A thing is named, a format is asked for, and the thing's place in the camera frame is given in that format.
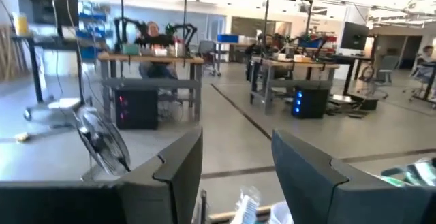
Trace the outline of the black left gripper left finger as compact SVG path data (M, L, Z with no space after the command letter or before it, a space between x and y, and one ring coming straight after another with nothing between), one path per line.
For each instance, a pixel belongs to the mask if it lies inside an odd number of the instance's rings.
M2 182L2 223L190 223L203 158L192 129L113 181Z

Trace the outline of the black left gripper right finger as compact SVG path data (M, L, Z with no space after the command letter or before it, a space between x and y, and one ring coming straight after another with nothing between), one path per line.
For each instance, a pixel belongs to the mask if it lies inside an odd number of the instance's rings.
M395 186L283 130L272 134L275 171L295 223L435 222L435 188Z

